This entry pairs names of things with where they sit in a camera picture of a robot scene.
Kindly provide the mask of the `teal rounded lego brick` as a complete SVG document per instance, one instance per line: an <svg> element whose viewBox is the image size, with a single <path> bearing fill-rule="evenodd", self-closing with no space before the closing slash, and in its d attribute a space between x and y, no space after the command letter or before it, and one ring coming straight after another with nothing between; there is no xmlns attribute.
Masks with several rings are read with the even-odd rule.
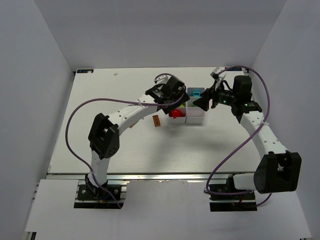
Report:
<svg viewBox="0 0 320 240"><path fill-rule="evenodd" d="M200 93L198 90L194 90L194 91L192 92L192 96L193 96L193 97L200 97L200 96L201 96L201 93Z"/></svg>

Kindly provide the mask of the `red flower lego piece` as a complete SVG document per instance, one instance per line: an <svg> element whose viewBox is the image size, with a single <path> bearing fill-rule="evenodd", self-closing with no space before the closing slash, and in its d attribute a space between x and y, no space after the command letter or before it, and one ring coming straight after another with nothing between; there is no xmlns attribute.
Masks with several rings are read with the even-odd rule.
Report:
<svg viewBox="0 0 320 240"><path fill-rule="evenodd" d="M179 109L174 109L169 113L169 117L176 119L184 117L184 114Z"/></svg>

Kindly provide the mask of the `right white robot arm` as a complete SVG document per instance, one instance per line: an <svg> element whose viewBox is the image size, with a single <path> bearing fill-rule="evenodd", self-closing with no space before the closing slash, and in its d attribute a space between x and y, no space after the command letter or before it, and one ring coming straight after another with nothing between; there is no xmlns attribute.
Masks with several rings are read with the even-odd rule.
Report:
<svg viewBox="0 0 320 240"><path fill-rule="evenodd" d="M252 80L249 76L237 75L233 87L227 89L224 81L216 79L212 87L200 94L194 104L204 111L218 104L231 107L232 114L248 132L253 141L260 163L253 173L237 173L227 181L221 194L260 194L293 192L297 189L302 158L297 152L289 151L280 143L263 114L259 104L252 100Z"/></svg>

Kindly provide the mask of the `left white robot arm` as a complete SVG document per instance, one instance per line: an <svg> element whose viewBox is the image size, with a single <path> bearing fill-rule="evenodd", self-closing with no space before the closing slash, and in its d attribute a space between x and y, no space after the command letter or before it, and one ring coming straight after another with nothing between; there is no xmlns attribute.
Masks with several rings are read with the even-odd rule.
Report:
<svg viewBox="0 0 320 240"><path fill-rule="evenodd" d="M185 83L172 76L166 83L146 90L123 109L109 115L96 115L88 135L91 171L87 182L96 188L107 183L110 159L119 150L120 136L126 129L160 110L168 114L189 99Z"/></svg>

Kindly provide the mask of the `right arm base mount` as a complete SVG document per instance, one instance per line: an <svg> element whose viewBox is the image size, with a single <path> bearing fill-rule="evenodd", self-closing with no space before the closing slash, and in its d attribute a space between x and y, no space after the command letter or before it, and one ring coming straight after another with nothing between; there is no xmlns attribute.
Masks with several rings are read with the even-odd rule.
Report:
<svg viewBox="0 0 320 240"><path fill-rule="evenodd" d="M211 212L254 212L257 211L255 193L241 195L216 195L204 188L204 193L209 195Z"/></svg>

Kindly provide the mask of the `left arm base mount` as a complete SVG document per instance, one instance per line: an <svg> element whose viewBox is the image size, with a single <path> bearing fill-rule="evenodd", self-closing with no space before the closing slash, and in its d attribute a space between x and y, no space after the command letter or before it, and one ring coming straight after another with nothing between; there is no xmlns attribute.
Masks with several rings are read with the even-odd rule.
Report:
<svg viewBox="0 0 320 240"><path fill-rule="evenodd" d="M121 184L107 184L105 187L114 196L113 197L99 189L95 195L85 183L79 183L77 186L74 209L100 209L100 210L120 210L126 198L126 187Z"/></svg>

